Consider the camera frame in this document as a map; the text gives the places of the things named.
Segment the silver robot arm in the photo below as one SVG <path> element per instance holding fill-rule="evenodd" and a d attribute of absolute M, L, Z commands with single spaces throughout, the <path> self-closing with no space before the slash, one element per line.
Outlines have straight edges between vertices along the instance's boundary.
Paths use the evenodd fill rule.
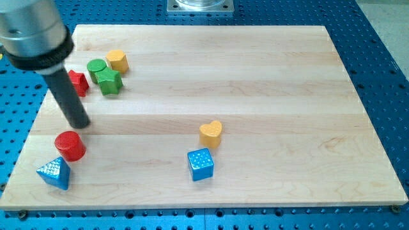
<path fill-rule="evenodd" d="M 1 1 L 1 53 L 20 70 L 40 74 L 69 125 L 89 117 L 65 69 L 74 42 L 53 0 Z"/>

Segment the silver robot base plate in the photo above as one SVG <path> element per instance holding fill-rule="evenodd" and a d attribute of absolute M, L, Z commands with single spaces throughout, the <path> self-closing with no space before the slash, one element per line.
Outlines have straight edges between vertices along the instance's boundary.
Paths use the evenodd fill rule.
<path fill-rule="evenodd" d="M 233 0 L 168 0 L 168 12 L 234 12 Z"/>

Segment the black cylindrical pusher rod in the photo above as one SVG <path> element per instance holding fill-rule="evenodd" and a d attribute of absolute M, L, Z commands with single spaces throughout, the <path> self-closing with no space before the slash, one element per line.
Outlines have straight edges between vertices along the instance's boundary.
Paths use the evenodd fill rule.
<path fill-rule="evenodd" d="M 63 68 L 54 73 L 42 75 L 57 105 L 72 128 L 86 128 L 90 119 L 70 80 Z"/>

